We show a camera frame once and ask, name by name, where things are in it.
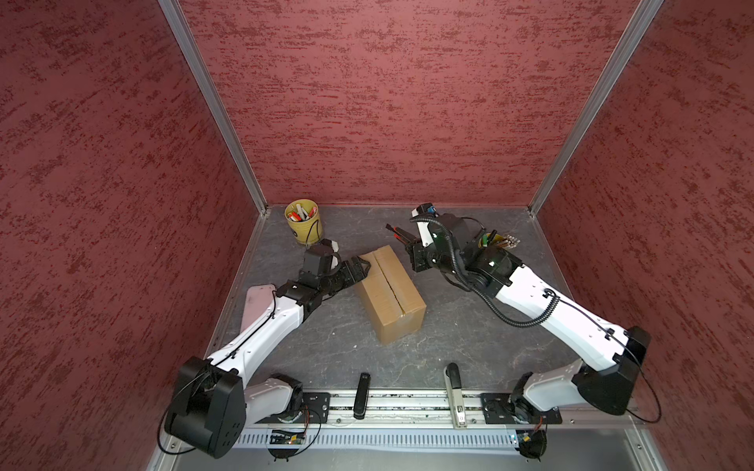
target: red wall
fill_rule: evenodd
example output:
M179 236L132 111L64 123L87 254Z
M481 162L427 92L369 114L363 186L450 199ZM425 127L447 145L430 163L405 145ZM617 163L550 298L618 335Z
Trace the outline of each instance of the red wall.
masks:
M271 203L519 206L636 4L181 1Z
M653 334L678 471L754 463L752 24L750 0L666 0L540 215L578 300Z
M255 210L157 2L0 12L0 468L143 469Z

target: metal corner post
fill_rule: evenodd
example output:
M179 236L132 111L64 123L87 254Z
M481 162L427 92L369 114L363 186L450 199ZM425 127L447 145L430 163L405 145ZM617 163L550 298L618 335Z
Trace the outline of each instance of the metal corner post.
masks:
M636 47L639 46L639 42L642 40L644 33L647 31L662 3L663 0L641 0L639 2L639 6L633 12L628 25L626 25L626 29L623 31L623 35L618 40L608 62L605 64L602 74L600 74L597 82L594 84L592 93L587 98L581 114L576 118L571 132L565 138L565 142L562 148L560 148L557 157L555 157L552 167L550 167L547 175L542 180L537 193L532 199L532 203L529 205L529 212L533 216L536 216L539 210L542 209L547 196L555 187L560 174L571 160L571 156L584 138L584 134L586 134L592 121L597 116L597 112L607 99L615 82L618 81L618 77L621 76Z
M204 64L204 61L201 58L199 48L196 45L194 36L189 28L189 23L186 21L178 0L158 1L165 18L170 25L170 29L173 30L173 34L175 35L176 41L188 63L188 67L194 74L194 78L199 85L199 90L201 90L204 99L207 101L207 105L210 107L210 111L215 118L217 127L220 129L222 138L225 140L225 144L231 152L233 161L238 167L238 172L241 174L241 178L244 179L244 183L254 200L254 204L256 205L259 214L266 214L267 201L262 194L262 189L259 187L259 182L256 181L254 172L249 164L249 159L246 157L244 147L241 145L241 141L238 139L238 135L233 128L233 123L228 116L228 112L222 104L219 93L217 93L217 88L215 88L215 83L212 81L210 71L207 70L207 65Z

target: aluminum frame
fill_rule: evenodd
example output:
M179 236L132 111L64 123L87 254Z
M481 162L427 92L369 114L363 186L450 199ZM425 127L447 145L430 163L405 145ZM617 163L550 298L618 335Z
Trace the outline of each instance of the aluminum frame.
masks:
M450 416L447 391L444 389L429 390L397 390L374 389L369 391L366 402L366 417L363 420L354 418L353 405L356 390L332 389L316 390L331 395L329 402L329 417L326 428L354 428L363 429L448 429L453 428ZM482 393L500 393L495 390L463 390L464 407L466 408L466 422L469 430L522 430L534 428L534 424L517 425L488 425L482 412ZM642 424L629 416L610 415L599 411L590 405L569 406L560 409L563 423L551 424L549 427L560 429L636 429ZM244 429L276 427L277 424L252 424Z
M207 106L210 108L212 116L215 118L217 127L222 134L222 138L225 140L225 144L228 146L228 150L231 152L233 161L238 167L238 172L241 178L244 179L249 194L251 194L256 209L260 215L267 214L268 204L265 199L265 195L262 194L262 188L259 186L259 182L254 175L254 171L251 168L249 159L246 156L244 147L241 145L241 141L233 128L228 112L225 110L225 105L222 104L215 82L212 80L210 71L207 70L207 65L201 58L199 47L196 45L194 35L191 33L189 23L186 21L183 9L177 0L158 0L160 7L167 19L167 23L170 25L170 29L173 30L173 35L176 37L176 41L183 52L183 56L188 63L188 67L194 74L197 85L201 94L204 95L204 99L207 101Z
M626 429L626 437L631 445L631 453L643 471L667 471L665 461L647 429Z
M663 0L641 0L636 7L631 19L628 21L626 29L623 31L623 35L618 40L608 62L605 64L602 74L600 74L597 82L594 84L592 93L587 98L587 102L584 104L578 118L576 118L571 132L565 138L560 152L555 157L550 170L547 171L547 175L542 180L537 193L529 204L529 212L533 216L536 216L539 210L542 209L547 196L555 187L558 178L584 138L584 134L589 130L592 121L597 116L597 112L602 108L602 104L610 94L615 82L618 81L618 77L621 76L623 69L626 68L628 60L633 55L636 47L639 46L639 42L644 37L644 33L647 31L662 3Z

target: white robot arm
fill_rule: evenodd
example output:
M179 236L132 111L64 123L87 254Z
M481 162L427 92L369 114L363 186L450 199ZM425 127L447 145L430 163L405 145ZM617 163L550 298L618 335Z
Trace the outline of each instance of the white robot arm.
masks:
M297 281L289 280L277 291L273 286L249 290L244 309L248 327L207 359L194 356L179 370L164 415L165 432L219 458L246 423L300 412L302 385L293 378L273 375L245 388L264 358L306 321L324 296L353 286L369 273L369 262L359 257L342 261L337 249L336 243L322 240L306 250Z
M438 214L432 203L412 211L419 237L388 229L405 246L414 271L438 268L451 284L476 293L501 320L513 327L542 326L565 342L580 359L543 374L527 373L510 395L509 411L531 423L556 406L588 402L601 411L626 411L650 341L639 327L610 323L545 283L515 255L494 243L480 243L463 218ZM513 320L493 303L498 299L530 320Z

